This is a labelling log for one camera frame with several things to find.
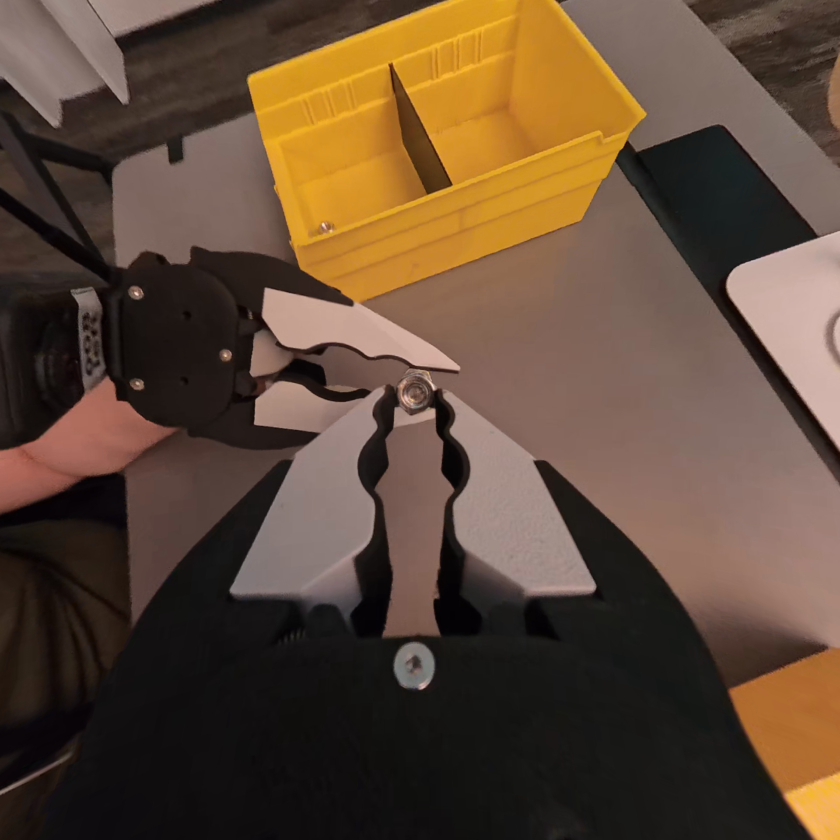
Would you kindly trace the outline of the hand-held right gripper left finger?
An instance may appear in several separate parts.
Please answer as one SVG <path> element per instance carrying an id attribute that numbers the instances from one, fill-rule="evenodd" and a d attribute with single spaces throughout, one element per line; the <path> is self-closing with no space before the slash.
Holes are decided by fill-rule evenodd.
<path id="1" fill-rule="evenodd" d="M 386 385 L 292 460 L 230 587 L 239 600 L 388 602 L 392 567 L 377 487 L 396 394 Z"/>

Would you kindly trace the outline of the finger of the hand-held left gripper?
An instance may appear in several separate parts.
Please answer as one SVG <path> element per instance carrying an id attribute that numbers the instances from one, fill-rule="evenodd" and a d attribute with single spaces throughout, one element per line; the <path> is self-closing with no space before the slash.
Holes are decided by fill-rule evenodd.
<path id="1" fill-rule="evenodd" d="M 285 350 L 311 354 L 334 346 L 369 361 L 401 361 L 415 369 L 460 372 L 459 364 L 439 348 L 358 302 L 265 289 L 261 318 Z"/>
<path id="2" fill-rule="evenodd" d="M 370 390 L 330 384 L 320 364 L 297 358 L 251 363 L 255 379 L 267 379 L 255 400 L 255 425 L 320 434 L 363 401 Z"/>

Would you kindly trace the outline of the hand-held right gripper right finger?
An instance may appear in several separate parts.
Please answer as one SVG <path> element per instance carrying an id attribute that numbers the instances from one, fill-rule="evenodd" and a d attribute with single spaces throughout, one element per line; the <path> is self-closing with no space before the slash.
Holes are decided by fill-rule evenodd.
<path id="1" fill-rule="evenodd" d="M 522 446 L 454 393 L 436 393 L 444 506 L 441 600 L 530 601 L 591 595 L 595 581 Z"/>

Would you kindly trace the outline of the yellow plastic bin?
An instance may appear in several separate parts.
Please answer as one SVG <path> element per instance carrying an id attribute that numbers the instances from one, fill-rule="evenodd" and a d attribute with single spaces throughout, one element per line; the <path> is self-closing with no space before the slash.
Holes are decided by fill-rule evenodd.
<path id="1" fill-rule="evenodd" d="M 408 158 L 390 63 L 449 189 Z M 247 83 L 299 267 L 359 301 L 578 223 L 645 117 L 551 1 L 436 3 Z"/>

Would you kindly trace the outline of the person's left forearm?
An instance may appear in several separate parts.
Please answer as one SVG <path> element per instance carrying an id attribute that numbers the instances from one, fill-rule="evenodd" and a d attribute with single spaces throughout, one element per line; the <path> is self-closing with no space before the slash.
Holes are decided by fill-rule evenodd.
<path id="1" fill-rule="evenodd" d="M 120 471 L 134 456 L 131 441 L 116 427 L 66 416 L 36 441 L 2 451 L 1 512 Z"/>

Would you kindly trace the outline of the person's left hand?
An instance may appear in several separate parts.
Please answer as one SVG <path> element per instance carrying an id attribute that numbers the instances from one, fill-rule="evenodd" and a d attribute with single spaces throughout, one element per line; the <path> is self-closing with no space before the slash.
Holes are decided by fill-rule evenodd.
<path id="1" fill-rule="evenodd" d="M 139 415 L 118 399 L 114 383 L 107 377 L 86 394 L 73 409 L 79 476 L 120 472 L 144 452 L 181 431 Z"/>

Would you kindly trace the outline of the dark bin divider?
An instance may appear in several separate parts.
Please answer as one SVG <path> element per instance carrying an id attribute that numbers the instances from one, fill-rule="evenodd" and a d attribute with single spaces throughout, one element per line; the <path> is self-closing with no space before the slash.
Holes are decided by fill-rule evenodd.
<path id="1" fill-rule="evenodd" d="M 426 194 L 449 189 L 453 183 L 434 147 L 393 63 L 389 64 L 402 144 Z"/>

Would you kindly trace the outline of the white metal stand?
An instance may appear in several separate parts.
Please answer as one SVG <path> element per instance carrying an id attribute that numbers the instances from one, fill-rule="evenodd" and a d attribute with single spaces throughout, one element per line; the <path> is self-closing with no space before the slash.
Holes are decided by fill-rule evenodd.
<path id="1" fill-rule="evenodd" d="M 839 233 L 735 268 L 729 299 L 839 447 Z"/>

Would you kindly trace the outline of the dark table mat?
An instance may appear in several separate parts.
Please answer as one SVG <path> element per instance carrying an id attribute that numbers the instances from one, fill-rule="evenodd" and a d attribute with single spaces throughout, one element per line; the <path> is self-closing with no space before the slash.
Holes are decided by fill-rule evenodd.
<path id="1" fill-rule="evenodd" d="M 616 164 L 730 322 L 741 319 L 726 292 L 736 268 L 817 238 L 720 124 L 644 150 L 626 143 Z"/>

